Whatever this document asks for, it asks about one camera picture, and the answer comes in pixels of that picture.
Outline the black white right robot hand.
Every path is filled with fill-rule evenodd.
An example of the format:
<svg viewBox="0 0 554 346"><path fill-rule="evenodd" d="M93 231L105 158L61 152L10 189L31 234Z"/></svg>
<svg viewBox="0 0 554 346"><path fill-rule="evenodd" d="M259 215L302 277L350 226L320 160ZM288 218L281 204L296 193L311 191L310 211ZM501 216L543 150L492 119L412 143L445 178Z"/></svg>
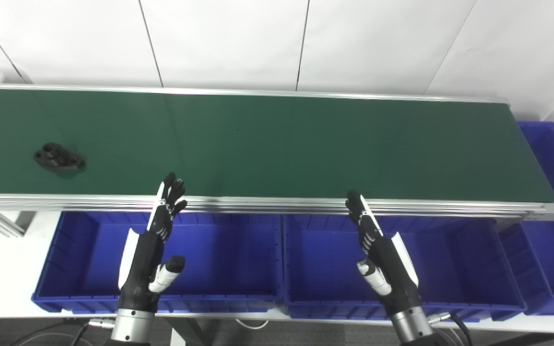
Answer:
<svg viewBox="0 0 554 346"><path fill-rule="evenodd" d="M360 273L387 315L393 317L421 309L417 273L400 232L384 235L365 197L352 188L347 191L345 205L365 253L365 258L357 263Z"/></svg>

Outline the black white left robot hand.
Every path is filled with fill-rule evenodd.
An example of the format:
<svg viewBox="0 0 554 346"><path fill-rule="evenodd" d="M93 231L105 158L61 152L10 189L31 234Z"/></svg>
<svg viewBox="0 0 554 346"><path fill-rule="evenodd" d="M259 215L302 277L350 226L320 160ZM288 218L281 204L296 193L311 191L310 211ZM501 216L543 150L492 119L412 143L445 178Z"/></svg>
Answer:
<svg viewBox="0 0 554 346"><path fill-rule="evenodd" d="M121 287L118 309L156 313L161 293L185 268L184 256L173 255L162 260L173 221L187 206L187 201L181 199L184 194L183 180L174 172L168 173L156 193L147 228L138 237L129 273Z"/></svg>

